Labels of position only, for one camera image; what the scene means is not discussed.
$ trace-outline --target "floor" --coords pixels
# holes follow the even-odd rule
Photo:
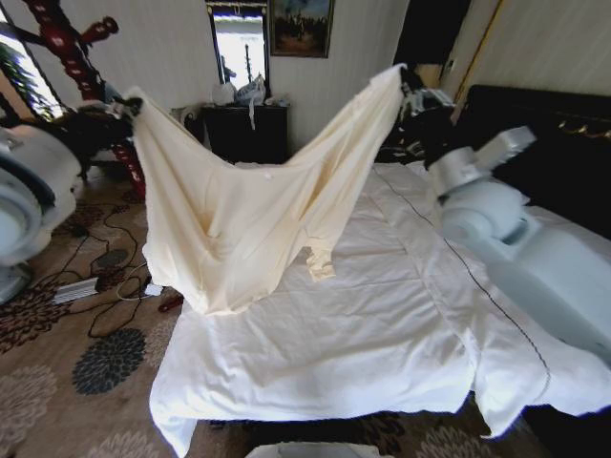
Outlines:
[[[173,456],[148,410],[151,383],[179,308],[158,307],[177,293],[133,298],[146,279],[143,202],[117,172],[93,169],[75,189],[76,212],[32,259],[34,280],[0,307],[0,458]],[[53,304],[56,288],[99,277],[99,294]],[[518,419],[502,438],[484,440],[473,398],[457,414],[381,412],[310,423],[206,422],[189,457],[238,458],[262,444],[352,442],[397,458],[549,456]]]

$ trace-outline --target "bed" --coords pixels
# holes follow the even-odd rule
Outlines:
[[[198,419],[455,412],[473,390],[497,436],[525,406],[577,415],[611,404],[601,360],[549,336],[434,232],[428,188],[420,162],[375,164],[333,252],[337,277],[313,283],[302,253],[241,314],[183,306],[150,397],[178,456]],[[585,237],[611,257],[611,242]]]

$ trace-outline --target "plastic bag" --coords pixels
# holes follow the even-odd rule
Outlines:
[[[269,97],[264,104],[271,107],[290,107],[290,101],[288,100],[288,96],[286,94]]]
[[[212,89],[212,101],[215,105],[233,103],[236,98],[236,87],[231,83],[216,84]]]
[[[250,116],[250,127],[255,130],[255,105],[263,105],[265,100],[265,80],[261,75],[253,81],[241,87],[236,93],[236,102],[240,105],[248,105]]]

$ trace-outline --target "black dresser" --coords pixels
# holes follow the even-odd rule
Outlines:
[[[282,164],[288,158],[287,107],[255,107],[255,130],[248,107],[203,107],[212,152],[227,162]]]

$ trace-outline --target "framed painting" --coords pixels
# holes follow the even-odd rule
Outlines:
[[[328,57],[334,0],[271,0],[271,55]]]

